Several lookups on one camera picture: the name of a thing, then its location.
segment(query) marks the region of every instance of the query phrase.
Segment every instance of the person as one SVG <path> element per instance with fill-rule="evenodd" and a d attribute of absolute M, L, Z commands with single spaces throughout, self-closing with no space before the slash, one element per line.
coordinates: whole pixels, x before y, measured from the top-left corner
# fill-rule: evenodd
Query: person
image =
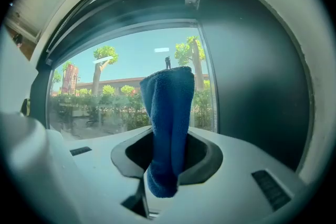
<path fill-rule="evenodd" d="M 165 58 L 165 61 L 166 61 L 166 69 L 172 69 L 171 65 L 170 65 L 170 56 L 166 57 Z"/>
<path fill-rule="evenodd" d="M 13 37 L 13 41 L 15 42 L 16 46 L 20 48 L 22 46 L 23 36 L 21 34 L 16 34 Z"/>

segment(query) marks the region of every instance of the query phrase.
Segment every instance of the towel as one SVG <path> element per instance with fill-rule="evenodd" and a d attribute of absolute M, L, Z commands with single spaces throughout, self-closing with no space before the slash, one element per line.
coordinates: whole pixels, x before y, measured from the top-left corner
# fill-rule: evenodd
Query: towel
<path fill-rule="evenodd" d="M 169 198 L 183 171 L 195 80 L 190 67 L 162 70 L 140 82 L 142 99 L 153 126 L 153 159 L 147 171 L 149 190 Z"/>

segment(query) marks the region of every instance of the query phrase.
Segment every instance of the sky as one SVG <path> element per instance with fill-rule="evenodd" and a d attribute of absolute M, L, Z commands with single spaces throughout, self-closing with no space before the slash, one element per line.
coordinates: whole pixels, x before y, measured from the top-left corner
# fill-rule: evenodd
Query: sky
<path fill-rule="evenodd" d="M 159 70 L 165 69 L 165 57 L 170 56 L 172 68 L 179 64 L 174 58 L 175 45 L 186 43 L 187 37 L 199 36 L 197 28 L 167 28 L 144 31 L 105 41 L 89 48 L 69 59 L 79 68 L 80 81 L 92 82 L 95 70 L 93 52 L 102 46 L 112 46 L 119 55 L 118 61 L 107 65 L 100 75 L 100 81 L 146 77 Z M 154 52 L 156 48 L 169 48 L 168 52 Z M 192 62 L 188 64 L 195 73 Z M 56 68 L 62 75 L 62 65 Z M 202 61 L 203 74 L 208 74 L 206 62 Z M 60 83 L 55 83 L 53 91 L 58 91 Z"/>

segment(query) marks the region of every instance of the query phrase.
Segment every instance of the tree trunk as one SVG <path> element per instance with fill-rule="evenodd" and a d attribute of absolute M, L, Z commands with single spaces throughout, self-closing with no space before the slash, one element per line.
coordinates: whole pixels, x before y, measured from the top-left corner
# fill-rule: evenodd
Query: tree trunk
<path fill-rule="evenodd" d="M 94 73 L 93 73 L 92 95 L 98 94 L 100 74 L 101 74 L 100 63 L 97 63 L 94 67 Z"/>
<path fill-rule="evenodd" d="M 197 91 L 203 91 L 204 90 L 204 78 L 203 78 L 201 60 L 199 57 L 200 53 L 198 50 L 196 40 L 193 41 L 193 51 L 192 52 L 193 52 L 192 61 L 195 67 L 195 75 L 196 75 L 196 89 Z"/>

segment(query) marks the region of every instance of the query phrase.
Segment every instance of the building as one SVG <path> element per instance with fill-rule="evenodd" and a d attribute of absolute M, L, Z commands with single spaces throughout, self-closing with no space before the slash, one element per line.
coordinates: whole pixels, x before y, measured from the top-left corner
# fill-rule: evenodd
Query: building
<path fill-rule="evenodd" d="M 209 79 L 208 74 L 203 74 L 204 80 Z M 143 80 L 145 77 L 140 77 L 140 78 L 129 78 L 129 79 L 114 79 L 114 80 L 105 80 L 105 81 L 100 81 L 99 86 L 98 86 L 98 93 L 103 92 L 103 87 L 106 85 L 110 85 L 115 88 L 115 94 L 120 95 L 121 94 L 121 88 L 125 85 L 132 86 L 135 88 L 135 92 L 140 92 L 140 81 Z M 92 82 L 90 83 L 78 83 L 76 86 L 76 90 L 80 89 L 92 89 Z"/>

